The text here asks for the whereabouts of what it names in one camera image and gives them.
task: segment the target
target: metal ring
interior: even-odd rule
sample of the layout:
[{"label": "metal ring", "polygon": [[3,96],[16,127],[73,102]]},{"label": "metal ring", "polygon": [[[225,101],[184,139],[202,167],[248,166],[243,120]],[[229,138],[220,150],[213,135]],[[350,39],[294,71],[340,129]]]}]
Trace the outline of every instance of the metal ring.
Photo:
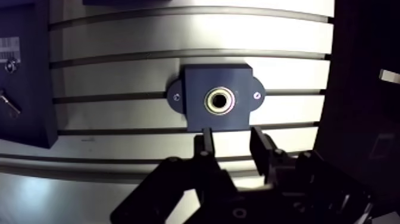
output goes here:
[{"label": "metal ring", "polygon": [[[225,104],[222,106],[217,106],[214,100],[218,96],[223,96],[225,98]],[[204,98],[204,106],[208,112],[214,115],[224,115],[229,113],[235,106],[235,95],[233,92],[223,86],[216,87],[206,94]]]},{"label": "metal ring", "polygon": [[9,58],[4,66],[4,69],[9,74],[13,74],[18,70],[18,60],[15,58]]}]

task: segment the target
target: barcode sticker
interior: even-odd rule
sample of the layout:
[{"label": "barcode sticker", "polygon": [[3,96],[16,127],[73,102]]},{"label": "barcode sticker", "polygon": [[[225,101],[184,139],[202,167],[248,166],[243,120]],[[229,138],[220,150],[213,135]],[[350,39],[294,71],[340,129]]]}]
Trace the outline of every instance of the barcode sticker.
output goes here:
[{"label": "barcode sticker", "polygon": [[21,62],[20,38],[0,38],[0,63],[6,63],[10,58]]}]

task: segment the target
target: ball bearing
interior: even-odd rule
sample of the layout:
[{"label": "ball bearing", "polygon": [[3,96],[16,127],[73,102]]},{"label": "ball bearing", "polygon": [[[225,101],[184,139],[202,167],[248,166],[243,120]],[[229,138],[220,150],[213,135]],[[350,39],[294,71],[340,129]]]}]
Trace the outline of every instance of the ball bearing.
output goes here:
[{"label": "ball bearing", "polygon": [[204,105],[211,114],[224,115],[235,106],[235,95],[230,89],[220,86],[208,91]]}]

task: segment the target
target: black bracket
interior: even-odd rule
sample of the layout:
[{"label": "black bracket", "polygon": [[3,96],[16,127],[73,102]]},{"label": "black bracket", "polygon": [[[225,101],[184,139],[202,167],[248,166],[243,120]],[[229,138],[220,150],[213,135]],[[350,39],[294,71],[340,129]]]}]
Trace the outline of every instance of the black bracket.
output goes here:
[{"label": "black bracket", "polygon": [[167,91],[173,110],[186,116],[188,131],[248,130],[250,112],[265,89],[247,64],[189,65]]}]

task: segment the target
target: silver wall panel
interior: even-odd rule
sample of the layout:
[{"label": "silver wall panel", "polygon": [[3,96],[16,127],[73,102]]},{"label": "silver wall panel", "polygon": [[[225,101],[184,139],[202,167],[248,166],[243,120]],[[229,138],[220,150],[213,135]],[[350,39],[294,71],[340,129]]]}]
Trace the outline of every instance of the silver wall panel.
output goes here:
[{"label": "silver wall panel", "polygon": [[[253,160],[241,161],[224,161],[219,162],[221,169],[229,172],[240,172],[244,170],[256,170]],[[31,173],[25,173],[28,176],[36,176],[35,170],[62,170],[65,172],[97,172],[97,173],[142,173],[148,174],[152,172],[157,166],[154,164],[92,164],[92,163],[65,163],[65,162],[47,162],[47,161],[34,161],[34,160],[19,160],[0,158],[0,166],[7,167],[24,167],[33,170]]]},{"label": "silver wall panel", "polygon": [[[129,7],[86,7],[81,0],[51,0],[51,23],[92,15],[116,13],[132,10]],[[142,8],[189,7],[189,6],[227,6],[267,8],[295,11],[307,14],[334,16],[334,0],[172,0],[166,3],[146,4]]]},{"label": "silver wall panel", "polygon": [[[234,178],[237,187],[262,184],[256,176]],[[4,224],[110,223],[111,212],[136,184],[88,183],[0,173],[0,217]],[[186,191],[167,219],[183,223],[199,207],[195,191]]]},{"label": "silver wall panel", "polygon": [[[324,96],[266,97],[250,113],[250,125],[319,121]],[[184,115],[166,99],[56,105],[59,129],[137,129],[186,127]]]},{"label": "silver wall panel", "polygon": [[[311,150],[317,127],[264,130],[279,148],[287,152]],[[0,140],[0,154],[31,157],[93,158],[93,159],[164,159],[172,155],[193,156],[195,134],[60,136],[51,150],[24,146]],[[220,132],[214,134],[217,157],[250,155],[250,133]]]},{"label": "silver wall panel", "polygon": [[329,54],[333,25],[255,15],[168,15],[55,30],[51,61],[178,49],[257,49]]},{"label": "silver wall panel", "polygon": [[165,91],[181,65],[243,63],[266,89],[326,89],[330,61],[297,58],[204,57],[122,61],[53,69],[55,97]]}]

